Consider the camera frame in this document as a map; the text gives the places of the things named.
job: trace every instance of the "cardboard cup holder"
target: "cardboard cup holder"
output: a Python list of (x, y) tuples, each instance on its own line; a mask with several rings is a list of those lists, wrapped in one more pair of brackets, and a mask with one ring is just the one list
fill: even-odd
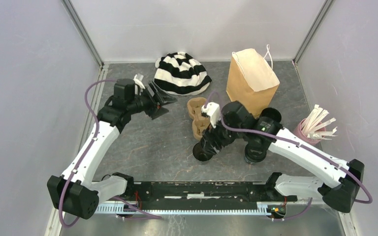
[(202, 132), (209, 126), (209, 118), (202, 116), (202, 106), (205, 105), (206, 98), (196, 97), (188, 101), (188, 112), (192, 121), (193, 136), (201, 140)]

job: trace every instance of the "white wall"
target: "white wall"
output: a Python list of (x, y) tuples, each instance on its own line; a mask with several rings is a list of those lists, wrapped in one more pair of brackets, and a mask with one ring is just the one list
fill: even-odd
[(98, 66), (61, 1), (0, 0), (0, 236), (39, 236), (74, 158)]
[(292, 59), (324, 0), (72, 0), (105, 61), (154, 61), (186, 51), (198, 60), (271, 45)]
[(335, 1), (298, 66), (309, 104), (337, 118), (324, 151), (366, 165), (374, 201), (355, 204), (353, 216), (361, 235), (378, 235), (378, 1)]

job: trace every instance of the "bundle of white sticks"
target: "bundle of white sticks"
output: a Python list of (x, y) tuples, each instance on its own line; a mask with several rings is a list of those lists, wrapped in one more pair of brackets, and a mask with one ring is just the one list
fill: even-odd
[(301, 130), (302, 133), (310, 139), (319, 140), (331, 140), (326, 138), (326, 136), (335, 137), (334, 133), (337, 131), (337, 127), (335, 127), (332, 131), (318, 131), (323, 127), (331, 124), (332, 122), (336, 121), (335, 118), (332, 118), (326, 122), (322, 122), (322, 120), (329, 114), (329, 112), (319, 105), (315, 105), (314, 109), (311, 111), (309, 116), (302, 122)]

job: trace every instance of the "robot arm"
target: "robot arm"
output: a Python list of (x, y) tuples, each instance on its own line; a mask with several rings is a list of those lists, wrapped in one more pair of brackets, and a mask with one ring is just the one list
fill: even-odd
[(282, 117), (273, 108), (264, 109), (260, 117), (255, 119), (241, 103), (231, 102), (222, 108), (222, 119), (230, 127), (259, 130), (276, 135), (281, 139), (295, 140), (299, 145), (296, 146), (263, 135), (227, 130), (218, 122), (221, 119), (221, 112), (216, 103), (208, 103), (206, 107), (202, 107), (202, 113), (210, 117), (211, 126), (204, 131), (202, 139), (193, 148), (193, 155), (196, 159), (209, 160), (236, 138), (243, 138), (248, 142), (245, 148), (246, 162), (253, 164), (264, 160), (267, 150), (269, 150), (288, 158), (315, 175), (314, 177), (292, 177), (282, 173), (273, 173), (268, 182), (271, 180), (274, 183), (274, 188), (280, 194), (283, 196), (296, 195), (298, 198), (322, 198), (332, 208), (341, 212), (350, 212), (359, 190), (358, 184), (334, 165), (300, 146), (307, 146), (331, 159), (353, 173), (360, 181), (363, 178), (363, 163), (358, 160), (350, 162), (341, 160), (300, 140), (280, 124)]
[[(176, 101), (175, 98), (159, 90), (152, 82), (149, 83), (149, 87), (153, 91), (153, 95), (140, 81), (119, 79), (115, 83), (114, 95), (107, 100), (97, 114), (99, 125), (97, 136), (94, 137), (95, 123), (89, 138), (69, 167), (63, 171), (61, 176), (51, 176), (47, 182), (55, 208), (59, 209), (62, 190), (71, 173), (74, 175), (68, 183), (63, 199), (63, 211), (81, 218), (89, 219), (99, 203), (126, 192), (127, 184), (133, 181), (132, 177), (118, 173), (97, 183), (92, 183), (92, 180), (102, 158), (131, 120), (131, 115), (145, 112), (149, 117), (155, 119), (168, 112), (163, 105)], [(79, 167), (75, 168), (84, 153), (82, 162)]]

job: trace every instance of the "black wire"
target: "black wire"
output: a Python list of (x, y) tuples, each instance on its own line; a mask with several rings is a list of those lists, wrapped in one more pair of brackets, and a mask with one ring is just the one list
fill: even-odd
[(106, 174), (106, 175), (104, 175), (104, 176), (102, 177), (102, 179), (101, 179), (100, 181), (102, 181), (102, 180), (103, 180), (105, 177), (107, 177), (107, 176), (111, 177), (110, 174)]

